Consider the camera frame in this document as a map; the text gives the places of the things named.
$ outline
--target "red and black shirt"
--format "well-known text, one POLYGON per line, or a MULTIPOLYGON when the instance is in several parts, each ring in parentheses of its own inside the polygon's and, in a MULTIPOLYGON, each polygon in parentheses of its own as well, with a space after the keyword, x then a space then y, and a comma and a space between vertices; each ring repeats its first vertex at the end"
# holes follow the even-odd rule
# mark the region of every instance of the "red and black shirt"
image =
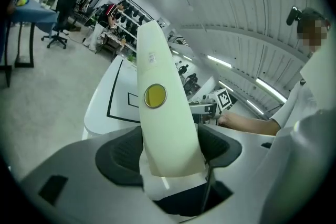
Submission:
POLYGON ((109 25, 109 17, 112 17, 112 20, 115 18, 118 12, 118 8, 116 4, 109 5, 106 10, 99 16, 98 23, 103 26, 107 27, 109 25))

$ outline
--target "ceiling light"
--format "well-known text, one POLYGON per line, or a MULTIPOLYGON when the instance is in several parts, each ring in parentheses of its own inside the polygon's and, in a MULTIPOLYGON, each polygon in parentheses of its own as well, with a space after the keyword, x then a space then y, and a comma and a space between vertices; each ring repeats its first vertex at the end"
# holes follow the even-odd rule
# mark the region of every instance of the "ceiling light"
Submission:
POLYGON ((222 61, 222 60, 219 60, 219 59, 217 59, 217 58, 215 58, 215 57, 212 57, 212 56, 208 55, 208 58, 209 58, 210 60, 215 61, 215 62, 219 62, 219 63, 220 63, 221 65, 223 65, 223 66, 232 68, 232 66, 231 66, 229 63, 226 63, 226 62, 224 62, 224 61, 222 61))
POLYGON ((221 85, 223 85, 226 89, 230 90, 231 92, 233 92, 233 89, 231 89, 229 86, 225 85, 224 83, 222 83, 221 81, 219 81, 219 83, 221 85))
POLYGON ((276 91, 274 88, 272 88, 270 85, 268 85, 266 82, 262 81, 261 79, 257 78, 256 82, 263 86, 266 90, 270 91, 272 94, 274 94, 281 102, 285 103, 287 99, 278 91, 276 91))
POLYGON ((263 115, 263 111, 261 111, 260 109, 258 109, 254 104, 252 104, 250 101, 246 100, 246 102, 248 102, 255 110, 257 110, 261 115, 263 115))
POLYGON ((185 59, 188 59, 189 61, 192 61, 192 60, 193 60, 193 59, 190 59, 189 57, 184 56, 184 55, 183 55, 183 57, 184 57, 185 59))

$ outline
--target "yellow circle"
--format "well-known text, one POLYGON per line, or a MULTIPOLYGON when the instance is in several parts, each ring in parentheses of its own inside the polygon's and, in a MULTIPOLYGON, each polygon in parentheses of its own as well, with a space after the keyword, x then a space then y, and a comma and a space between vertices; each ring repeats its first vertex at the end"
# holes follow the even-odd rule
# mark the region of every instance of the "yellow circle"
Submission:
POLYGON ((166 101, 167 91, 165 87, 160 84, 153 84, 149 86, 145 92, 145 103, 148 107, 155 109, 166 101))

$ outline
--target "blue tablecloth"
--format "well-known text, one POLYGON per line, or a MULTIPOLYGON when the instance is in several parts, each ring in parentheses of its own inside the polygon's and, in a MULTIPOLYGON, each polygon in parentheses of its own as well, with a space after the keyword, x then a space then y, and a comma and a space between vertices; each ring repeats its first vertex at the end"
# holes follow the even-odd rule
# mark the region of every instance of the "blue tablecloth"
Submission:
MULTIPOLYGON (((20 7, 16 7, 11 16, 11 21, 36 23, 36 26, 43 32, 51 34, 51 30, 57 22, 57 13, 53 10, 45 9, 40 3, 29 0, 29 2, 20 7)), ((5 45, 6 24, 1 25, 0 34, 0 61, 5 45)))

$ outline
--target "blue table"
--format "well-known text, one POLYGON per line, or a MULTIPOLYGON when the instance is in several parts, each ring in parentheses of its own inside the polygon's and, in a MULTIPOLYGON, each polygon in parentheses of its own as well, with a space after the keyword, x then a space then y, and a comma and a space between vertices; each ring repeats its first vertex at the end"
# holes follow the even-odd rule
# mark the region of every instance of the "blue table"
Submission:
POLYGON ((16 10, 7 22, 7 33, 5 39, 4 48, 4 66, 0 66, 0 70, 4 70, 6 73, 7 86, 10 86, 10 76, 12 73, 12 66, 8 65, 7 62, 7 47, 8 38, 10 31, 11 22, 20 22, 19 37, 18 37, 18 47, 17 56, 15 60, 16 68, 33 68, 34 67, 34 56, 33 56, 33 44, 34 44, 34 29, 35 25, 41 29, 43 32, 51 34, 51 30, 57 22, 57 13, 53 10, 45 9, 40 3, 30 0, 26 5, 16 7, 16 10), (30 27, 30 37, 29 37, 29 62, 20 62, 20 38, 22 30, 22 22, 30 22, 32 25, 30 27))

